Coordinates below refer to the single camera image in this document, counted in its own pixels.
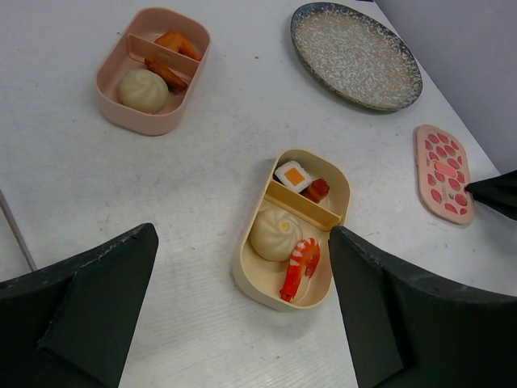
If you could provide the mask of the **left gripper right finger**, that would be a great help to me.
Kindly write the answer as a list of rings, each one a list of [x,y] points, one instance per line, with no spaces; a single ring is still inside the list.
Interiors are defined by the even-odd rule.
[[[330,263],[361,387],[513,387],[516,299],[330,232]]]

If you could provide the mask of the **metal tongs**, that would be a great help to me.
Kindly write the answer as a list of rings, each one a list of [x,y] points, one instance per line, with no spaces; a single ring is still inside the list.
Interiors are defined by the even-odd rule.
[[[0,192],[0,197],[1,197],[1,209],[6,218],[7,224],[9,225],[9,227],[12,231],[12,234],[14,235],[15,240],[18,243],[19,249],[21,250],[24,259],[27,261],[28,267],[30,268],[30,270],[32,272],[35,272],[38,270],[38,267],[36,266],[36,264],[34,262],[32,254],[28,249],[28,246],[23,238],[23,234],[20,231],[20,228],[15,220],[15,216],[13,215],[3,192]]]

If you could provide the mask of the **fried nugget toy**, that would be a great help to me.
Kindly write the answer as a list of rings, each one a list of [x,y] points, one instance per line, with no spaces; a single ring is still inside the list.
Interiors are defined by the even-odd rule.
[[[187,90],[188,84],[155,57],[147,56],[144,59],[144,63],[146,69],[158,75],[166,83],[170,91],[184,92]]]

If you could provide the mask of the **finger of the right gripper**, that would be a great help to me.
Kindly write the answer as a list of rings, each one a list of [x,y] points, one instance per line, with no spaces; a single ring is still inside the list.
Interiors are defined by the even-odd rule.
[[[474,200],[491,207],[514,221],[516,220],[517,170],[469,183],[465,188]]]

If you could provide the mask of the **pink perforated lid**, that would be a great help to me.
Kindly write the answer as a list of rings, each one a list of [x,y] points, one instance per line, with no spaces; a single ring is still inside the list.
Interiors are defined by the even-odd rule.
[[[471,183],[464,147],[450,133],[430,124],[415,131],[418,192],[424,205],[437,217],[457,225],[475,218]]]

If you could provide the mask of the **small salmon sushi toy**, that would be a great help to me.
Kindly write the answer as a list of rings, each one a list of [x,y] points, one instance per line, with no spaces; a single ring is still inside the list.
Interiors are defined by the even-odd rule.
[[[330,192],[330,185],[323,179],[315,179],[306,189],[301,192],[301,195],[308,198],[314,203],[319,203],[325,199]]]

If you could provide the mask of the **rice ball toy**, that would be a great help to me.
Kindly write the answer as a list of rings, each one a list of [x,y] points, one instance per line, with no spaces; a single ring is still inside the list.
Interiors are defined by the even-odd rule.
[[[265,260],[283,262],[289,259],[302,239],[301,224],[282,209],[260,211],[251,227],[250,244]]]
[[[165,81],[149,70],[133,70],[119,81],[117,95],[120,102],[139,112],[155,114],[161,111],[168,100]]]

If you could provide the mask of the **sushi roll toy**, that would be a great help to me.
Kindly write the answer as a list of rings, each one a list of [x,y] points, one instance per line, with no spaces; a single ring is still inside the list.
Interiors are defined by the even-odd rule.
[[[300,193],[312,182],[311,175],[297,161],[288,161],[277,167],[274,176],[290,190]]]

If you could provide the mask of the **orange fried shrimp toy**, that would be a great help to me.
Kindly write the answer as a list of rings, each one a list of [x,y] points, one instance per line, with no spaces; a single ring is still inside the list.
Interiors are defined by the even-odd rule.
[[[166,32],[165,34],[159,36],[154,41],[154,43],[173,52],[180,53],[186,57],[190,57],[195,61],[200,61],[202,59],[202,57],[194,49],[191,42],[181,32]]]

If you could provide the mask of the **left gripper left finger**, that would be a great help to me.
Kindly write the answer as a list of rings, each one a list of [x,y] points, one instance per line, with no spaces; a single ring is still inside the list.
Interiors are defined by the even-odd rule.
[[[1,283],[3,387],[117,387],[158,251],[151,223]]]

